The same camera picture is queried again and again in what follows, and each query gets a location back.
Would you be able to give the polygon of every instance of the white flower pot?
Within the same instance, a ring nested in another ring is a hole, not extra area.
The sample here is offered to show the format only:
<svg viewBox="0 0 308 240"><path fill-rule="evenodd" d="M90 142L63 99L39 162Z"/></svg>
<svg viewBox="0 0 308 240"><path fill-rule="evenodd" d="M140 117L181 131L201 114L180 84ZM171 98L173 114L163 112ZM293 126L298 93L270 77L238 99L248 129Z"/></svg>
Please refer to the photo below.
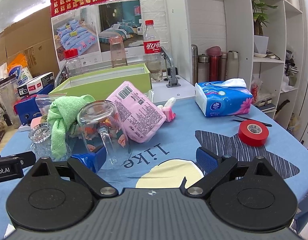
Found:
<svg viewBox="0 0 308 240"><path fill-rule="evenodd" d="M259 54L266 54L268 43L269 43L268 37L254 35L254 52Z"/></svg>

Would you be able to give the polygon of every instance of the red thermos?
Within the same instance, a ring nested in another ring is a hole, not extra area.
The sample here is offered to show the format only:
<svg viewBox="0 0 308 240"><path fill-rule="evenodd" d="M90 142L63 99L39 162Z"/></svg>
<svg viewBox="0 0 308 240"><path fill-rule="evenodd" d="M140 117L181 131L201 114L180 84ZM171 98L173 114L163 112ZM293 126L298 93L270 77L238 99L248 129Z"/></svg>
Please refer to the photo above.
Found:
<svg viewBox="0 0 308 240"><path fill-rule="evenodd" d="M221 56L222 51L221 48L211 47L206 51L207 55L210 57L210 82L218 81L219 80L219 72L220 72L220 65L221 65Z"/></svg>

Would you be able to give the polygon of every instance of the fish pattern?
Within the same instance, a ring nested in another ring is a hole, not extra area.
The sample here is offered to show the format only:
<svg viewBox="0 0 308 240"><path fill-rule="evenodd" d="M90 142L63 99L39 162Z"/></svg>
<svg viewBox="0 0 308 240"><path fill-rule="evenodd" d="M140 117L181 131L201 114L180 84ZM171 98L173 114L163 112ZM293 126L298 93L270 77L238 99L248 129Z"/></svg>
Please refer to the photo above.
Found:
<svg viewBox="0 0 308 240"><path fill-rule="evenodd" d="M195 131L195 137L202 147L212 151L218 156L232 155L238 161L250 162L255 156L265 157L275 168L278 174L287 179L297 175L300 169L287 160L266 150L265 146L253 147L243 143L238 134L227 137L217 133Z"/></svg>

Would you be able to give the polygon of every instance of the green box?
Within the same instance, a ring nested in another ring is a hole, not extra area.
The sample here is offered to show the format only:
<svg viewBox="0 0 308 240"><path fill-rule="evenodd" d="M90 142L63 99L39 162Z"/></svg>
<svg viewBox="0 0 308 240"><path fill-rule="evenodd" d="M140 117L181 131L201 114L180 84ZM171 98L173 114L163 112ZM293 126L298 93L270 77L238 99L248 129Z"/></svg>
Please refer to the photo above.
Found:
<svg viewBox="0 0 308 240"><path fill-rule="evenodd" d="M131 82L142 93L152 89L150 71L142 63L71 77L49 94L66 93L67 96L77 97L91 95L95 100L105 100L124 81Z"/></svg>

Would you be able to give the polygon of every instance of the pink package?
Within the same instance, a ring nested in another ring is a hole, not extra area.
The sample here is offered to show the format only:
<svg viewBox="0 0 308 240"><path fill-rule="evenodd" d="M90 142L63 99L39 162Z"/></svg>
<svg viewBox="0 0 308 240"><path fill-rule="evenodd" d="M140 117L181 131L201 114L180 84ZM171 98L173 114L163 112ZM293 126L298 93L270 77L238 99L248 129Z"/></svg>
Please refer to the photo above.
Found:
<svg viewBox="0 0 308 240"><path fill-rule="evenodd" d="M108 98L121 117L129 138L148 142L165 122L166 116L129 81L124 81Z"/></svg>

